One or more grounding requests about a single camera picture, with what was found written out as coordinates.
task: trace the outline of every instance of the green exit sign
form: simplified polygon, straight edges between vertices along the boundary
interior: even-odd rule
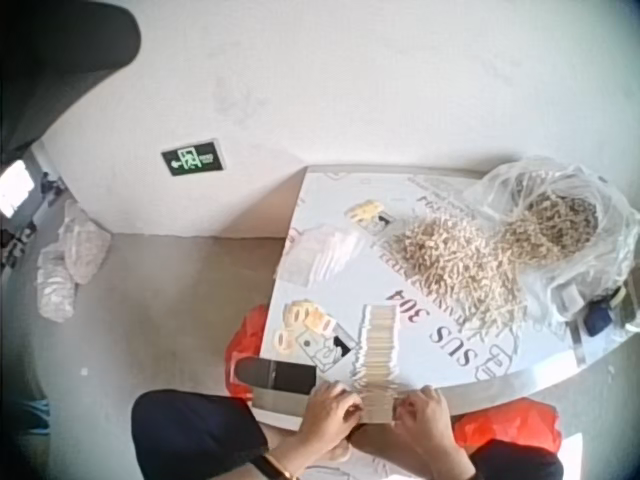
[[[174,177],[224,168],[213,142],[162,152],[162,158]]]

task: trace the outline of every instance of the black trousers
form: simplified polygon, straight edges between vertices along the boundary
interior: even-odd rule
[[[207,480],[246,464],[268,448],[249,407],[229,397],[148,392],[133,405],[131,429],[146,480]],[[479,448],[471,461],[487,480],[563,476],[553,453],[500,441]]]

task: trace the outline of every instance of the person's right hand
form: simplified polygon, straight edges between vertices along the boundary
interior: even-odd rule
[[[393,428],[427,456],[456,447],[447,401],[429,386],[396,403]]]
[[[338,445],[360,421],[362,400],[339,382],[313,389],[302,417],[298,438],[320,455]]]

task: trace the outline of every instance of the orange plastic bag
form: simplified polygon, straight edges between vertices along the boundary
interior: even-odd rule
[[[227,345],[227,350],[224,353],[225,384],[232,397],[242,398],[246,401],[253,398],[251,389],[239,383],[233,372],[238,360],[245,357],[257,357],[260,354],[268,313],[269,309],[266,305],[252,308]]]
[[[558,412],[551,405],[521,398],[465,415],[453,427],[461,447],[475,449],[489,440],[502,440],[558,453],[562,434],[556,428]]]

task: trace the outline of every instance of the plastic wrapper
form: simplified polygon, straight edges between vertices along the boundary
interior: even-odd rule
[[[456,443],[476,449],[491,440],[544,448],[558,453],[562,434],[558,412],[551,405],[521,398],[465,415],[453,427]]]
[[[68,200],[60,238],[69,273],[77,283],[87,284],[107,254],[111,235],[92,222],[75,201]]]
[[[227,345],[224,353],[225,384],[229,395],[232,397],[242,398],[246,401],[252,399],[251,388],[239,382],[234,371],[239,360],[260,355],[268,313],[269,310],[266,305],[258,305],[252,308],[244,317],[242,325]]]
[[[613,185],[583,167],[546,158],[501,165],[467,190],[465,200],[493,231],[536,211],[555,222],[553,230],[543,225],[530,235],[527,252],[520,253],[551,247],[557,254],[542,264],[523,259],[519,268],[530,318],[546,322],[560,315],[569,320],[585,303],[620,286],[633,265],[638,212]],[[556,222],[557,212],[548,211],[550,205],[586,212],[587,220]]]
[[[43,248],[38,257],[38,311],[56,322],[71,318],[74,311],[76,285],[64,262],[60,243]]]
[[[302,232],[278,266],[277,278],[309,287],[340,272],[366,244],[353,229],[323,225]]]

